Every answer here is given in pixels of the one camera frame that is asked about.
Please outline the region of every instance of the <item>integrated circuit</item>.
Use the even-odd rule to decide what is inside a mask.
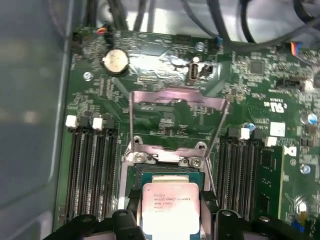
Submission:
[[[250,73],[256,74],[256,75],[262,75],[264,73],[264,63],[262,61],[251,61]]]

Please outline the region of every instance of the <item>white slot latch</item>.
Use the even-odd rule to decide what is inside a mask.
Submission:
[[[94,117],[93,118],[93,122],[92,122],[92,128],[94,130],[102,130],[102,126],[103,126],[103,119],[100,117]]]
[[[265,139],[265,146],[266,147],[272,147],[272,146],[275,146],[277,145],[277,137],[275,136],[267,136],[266,139]]]
[[[77,116],[75,116],[75,115],[66,116],[65,126],[68,128],[76,128],[77,127]]]
[[[241,128],[239,132],[239,139],[248,140],[250,138],[250,129],[249,128]]]

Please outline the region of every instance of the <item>capacitor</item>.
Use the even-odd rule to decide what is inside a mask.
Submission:
[[[306,225],[307,218],[308,218],[307,212],[306,211],[302,211],[300,213],[300,216],[299,216],[299,221],[300,221],[300,225],[301,226],[304,227]]]
[[[301,123],[308,125],[315,125],[318,123],[318,117],[314,113],[305,113],[301,116]]]
[[[302,174],[309,174],[311,172],[311,167],[309,165],[307,165],[307,164],[302,164],[300,166],[300,172]]]
[[[111,76],[119,77],[125,74],[129,69],[129,57],[121,49],[112,49],[108,51],[101,63]]]
[[[255,129],[256,129],[256,126],[253,124],[253,123],[248,123],[248,122],[245,122],[243,125],[242,125],[243,128],[246,128],[246,129],[249,129],[250,132],[253,132]]]

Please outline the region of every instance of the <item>gray panel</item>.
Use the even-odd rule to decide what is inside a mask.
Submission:
[[[65,31],[72,21],[69,5],[65,0],[0,1],[2,240],[42,239],[52,229],[61,144],[57,127],[67,73],[63,65],[69,59],[52,13]]]
[[[162,34],[189,34],[199,37],[209,37],[199,29],[186,15],[180,0],[154,0],[154,22],[148,29]],[[129,29],[133,28],[137,15],[138,0],[122,0],[127,10],[127,23]],[[228,33],[234,41],[246,41],[240,27],[240,10],[238,0],[220,0],[221,10]],[[149,5],[144,15],[142,31],[147,30]],[[217,33],[216,27],[210,17],[207,0],[189,0],[190,7],[199,20],[212,32]],[[99,23],[110,19],[109,7],[105,0],[100,0]],[[320,5],[306,5],[311,13],[319,14]],[[257,42],[267,41],[290,32],[303,23],[296,16],[291,0],[254,0],[248,7],[248,25]],[[319,38],[319,32],[310,29],[297,40],[310,46]]]

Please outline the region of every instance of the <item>black cable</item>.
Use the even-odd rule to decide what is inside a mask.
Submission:
[[[303,5],[303,0],[293,0],[293,8],[296,15],[303,21],[305,24],[314,20],[315,17],[312,16]],[[320,24],[314,26],[315,29],[320,31]]]
[[[86,7],[85,26],[95,28],[97,26],[98,0],[89,0]]]
[[[304,33],[309,27],[313,27],[314,25],[320,22],[320,15],[317,15],[313,20],[311,20],[307,24],[300,26],[287,34],[270,41],[265,41],[261,43],[234,42],[231,41],[228,35],[226,25],[222,17],[219,0],[207,0],[207,4],[209,6],[209,10],[215,27],[217,28],[220,36],[222,37],[225,46],[227,47],[227,49],[229,48],[230,50],[237,52],[254,52],[269,46],[281,44],[293,37],[296,37]]]
[[[149,10],[148,10],[148,23],[146,25],[146,31],[148,33],[153,33],[154,25],[155,25],[155,9],[156,8],[156,0],[150,0]]]
[[[128,30],[127,15],[121,0],[108,0],[113,24],[116,29]]]
[[[144,20],[145,12],[147,8],[147,0],[139,0],[138,13],[133,25],[133,31],[139,32],[141,30],[142,21]]]
[[[241,12],[240,12],[240,19],[241,19],[241,28],[244,34],[245,39],[248,43],[256,43],[254,38],[251,35],[248,26],[248,18],[247,18],[247,11],[248,11],[248,4],[251,0],[241,0]]]
[[[188,17],[206,34],[208,34],[210,37],[215,39],[217,37],[216,34],[214,34],[212,31],[210,31],[206,26],[202,24],[202,22],[196,17],[194,12],[192,11],[191,7],[188,4],[188,0],[180,0],[183,6],[184,11],[188,15]]]

